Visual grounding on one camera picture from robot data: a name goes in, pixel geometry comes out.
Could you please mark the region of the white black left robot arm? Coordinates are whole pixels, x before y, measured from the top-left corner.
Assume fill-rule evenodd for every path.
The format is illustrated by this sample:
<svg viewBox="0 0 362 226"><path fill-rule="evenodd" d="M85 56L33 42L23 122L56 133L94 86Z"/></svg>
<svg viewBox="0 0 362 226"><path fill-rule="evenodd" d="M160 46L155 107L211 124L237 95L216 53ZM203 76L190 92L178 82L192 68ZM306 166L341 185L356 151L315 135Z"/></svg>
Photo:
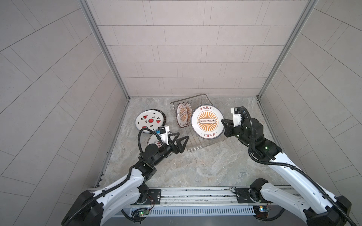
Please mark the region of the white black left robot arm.
<svg viewBox="0 0 362 226"><path fill-rule="evenodd" d="M112 216L125 207L144 202L149 187L145 184L156 173L156 166L170 154L183 153L189 137L180 137L180 134L163 132L161 129L154 132L161 147L149 144L142 149L138 133L139 160L128 170L128 173L113 184L91 192L82 192L63 218L63 226L102 226Z"/></svg>

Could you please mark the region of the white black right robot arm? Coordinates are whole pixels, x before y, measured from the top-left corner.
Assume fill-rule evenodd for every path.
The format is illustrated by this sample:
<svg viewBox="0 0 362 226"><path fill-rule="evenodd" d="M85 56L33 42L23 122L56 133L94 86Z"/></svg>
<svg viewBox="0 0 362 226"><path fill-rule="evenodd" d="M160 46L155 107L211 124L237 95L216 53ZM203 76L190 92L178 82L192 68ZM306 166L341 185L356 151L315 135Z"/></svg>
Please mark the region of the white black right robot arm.
<svg viewBox="0 0 362 226"><path fill-rule="evenodd" d="M264 137L264 127L257 119L242 116L237 123L226 119L221 122L226 137L236 137L248 148L254 162L269 166L299 193L299 196L292 195L258 178L250 185L252 201L273 202L309 226L355 225L349 216L351 202L342 195L335 196L296 166L279 146Z"/></svg>

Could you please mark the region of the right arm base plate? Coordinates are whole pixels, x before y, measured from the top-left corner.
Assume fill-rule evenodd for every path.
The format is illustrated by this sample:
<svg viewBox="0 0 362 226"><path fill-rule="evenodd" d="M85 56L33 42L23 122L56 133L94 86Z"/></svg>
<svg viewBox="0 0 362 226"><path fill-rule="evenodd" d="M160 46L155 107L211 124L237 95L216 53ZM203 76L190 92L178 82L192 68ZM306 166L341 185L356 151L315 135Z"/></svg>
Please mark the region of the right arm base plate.
<svg viewBox="0 0 362 226"><path fill-rule="evenodd" d="M231 192L236 195L238 203L268 203L265 200L259 190L241 187L233 187L231 188Z"/></svg>

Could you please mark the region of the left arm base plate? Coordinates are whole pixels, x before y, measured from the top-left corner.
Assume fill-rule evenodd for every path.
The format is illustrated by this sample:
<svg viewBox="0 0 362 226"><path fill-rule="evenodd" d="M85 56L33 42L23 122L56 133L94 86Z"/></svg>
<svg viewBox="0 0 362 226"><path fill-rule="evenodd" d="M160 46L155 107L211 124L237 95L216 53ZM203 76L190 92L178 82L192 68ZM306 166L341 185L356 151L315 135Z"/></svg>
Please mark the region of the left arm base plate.
<svg viewBox="0 0 362 226"><path fill-rule="evenodd" d="M161 189L148 189L140 193L137 201L139 205L158 205L161 199Z"/></svg>

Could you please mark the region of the white watermelon plate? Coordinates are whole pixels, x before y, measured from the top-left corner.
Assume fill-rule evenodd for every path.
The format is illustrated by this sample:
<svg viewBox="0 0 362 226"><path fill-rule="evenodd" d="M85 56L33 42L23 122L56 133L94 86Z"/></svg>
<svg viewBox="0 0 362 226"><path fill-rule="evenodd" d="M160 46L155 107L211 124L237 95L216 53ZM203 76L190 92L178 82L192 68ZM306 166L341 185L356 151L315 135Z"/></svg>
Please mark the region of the white watermelon plate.
<svg viewBox="0 0 362 226"><path fill-rule="evenodd" d="M149 129L149 123L152 122L150 110L140 113L135 119L135 126L140 131L143 128Z"/></svg>

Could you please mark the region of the dark striped rim plate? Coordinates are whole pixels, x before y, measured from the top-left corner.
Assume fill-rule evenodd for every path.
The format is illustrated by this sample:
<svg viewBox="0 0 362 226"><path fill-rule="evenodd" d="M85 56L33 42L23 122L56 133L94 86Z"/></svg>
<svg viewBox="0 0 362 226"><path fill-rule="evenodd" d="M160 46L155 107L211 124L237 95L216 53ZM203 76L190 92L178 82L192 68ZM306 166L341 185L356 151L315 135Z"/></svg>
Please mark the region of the dark striped rim plate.
<svg viewBox="0 0 362 226"><path fill-rule="evenodd" d="M152 122L149 123L149 128L154 131L159 127L165 126L166 124L166 115L158 109L150 109Z"/></svg>

